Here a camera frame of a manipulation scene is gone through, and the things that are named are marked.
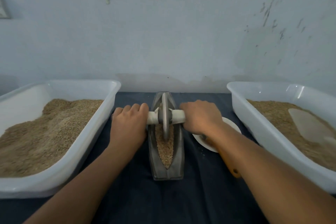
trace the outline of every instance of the hand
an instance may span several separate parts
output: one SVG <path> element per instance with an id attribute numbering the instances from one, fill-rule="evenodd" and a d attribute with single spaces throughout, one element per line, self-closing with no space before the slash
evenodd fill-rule
<path id="1" fill-rule="evenodd" d="M 110 143 L 108 147 L 121 147 L 132 154 L 140 148 L 146 137 L 148 105 L 143 103 L 116 108 L 112 114 Z"/>
<path id="2" fill-rule="evenodd" d="M 193 134 L 205 134 L 213 125 L 222 124 L 222 115 L 214 103 L 197 100 L 182 103 L 180 109 L 184 110 L 185 123 L 183 127 Z"/>

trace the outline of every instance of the grain sample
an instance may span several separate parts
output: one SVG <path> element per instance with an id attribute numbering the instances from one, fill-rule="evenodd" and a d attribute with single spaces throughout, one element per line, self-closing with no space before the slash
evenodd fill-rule
<path id="1" fill-rule="evenodd" d="M 169 125 L 169 138 L 167 141 L 163 138 L 163 125 L 155 125 L 155 137 L 161 161 L 166 169 L 168 169 L 173 160 L 174 125 Z"/>
<path id="2" fill-rule="evenodd" d="M 103 100 L 53 99 L 42 116 L 16 124 L 0 137 L 0 177 L 37 174 L 59 161 Z"/>
<path id="3" fill-rule="evenodd" d="M 303 110 L 302 108 L 291 103 L 277 101 L 248 101 L 307 158 L 325 168 L 336 171 L 336 152 L 333 151 L 333 149 L 326 148 L 324 145 L 304 139 L 296 128 L 288 109 L 294 108 Z M 308 110 L 303 111 L 309 112 L 315 116 L 323 125 L 334 133 L 334 138 L 336 138 L 336 130 L 330 126 L 329 123 Z"/>

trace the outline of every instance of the white plastic tray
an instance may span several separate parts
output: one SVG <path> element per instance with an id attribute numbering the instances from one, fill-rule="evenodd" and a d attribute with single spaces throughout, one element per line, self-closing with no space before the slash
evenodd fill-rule
<path id="1" fill-rule="evenodd" d="M 292 103 L 310 110 L 336 128 L 335 97 L 287 82 L 230 82 L 227 88 L 232 92 L 234 112 L 260 145 L 325 191 L 336 193 L 336 172 L 307 158 L 246 100 Z"/>
<path id="2" fill-rule="evenodd" d="M 0 178 L 0 198 L 47 197 L 76 175 L 106 123 L 121 84 L 112 80 L 51 80 L 34 83 L 0 97 L 0 135 L 15 124 L 42 115 L 52 99 L 104 99 L 66 154 L 48 169 L 22 178 Z"/>

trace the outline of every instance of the small white dish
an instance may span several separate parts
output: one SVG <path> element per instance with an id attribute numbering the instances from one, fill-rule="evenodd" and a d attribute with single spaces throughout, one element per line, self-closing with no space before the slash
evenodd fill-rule
<path id="1" fill-rule="evenodd" d="M 236 130 L 237 132 L 241 133 L 240 129 L 238 128 L 238 126 L 237 126 L 233 121 L 231 121 L 231 120 L 229 120 L 229 119 L 227 119 L 227 118 L 225 118 L 225 117 L 222 117 L 222 120 L 223 120 L 226 124 L 229 124 L 232 128 L 234 128 L 234 130 Z M 196 141 L 197 141 L 201 146 L 203 146 L 204 148 L 207 148 L 208 150 L 213 151 L 213 152 L 218 152 L 218 151 L 216 150 L 216 148 L 214 148 L 213 146 L 207 144 L 206 141 L 202 139 L 202 136 L 200 136 L 200 135 L 194 135 L 194 134 L 192 134 L 192 135 L 195 137 Z"/>

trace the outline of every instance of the plastic scoop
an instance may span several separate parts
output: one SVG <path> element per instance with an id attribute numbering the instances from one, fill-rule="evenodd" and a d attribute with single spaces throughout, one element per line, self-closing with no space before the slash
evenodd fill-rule
<path id="1" fill-rule="evenodd" d="M 336 148 L 334 133 L 308 112 L 298 109 L 288 109 L 296 128 L 301 136 L 314 143 Z"/>

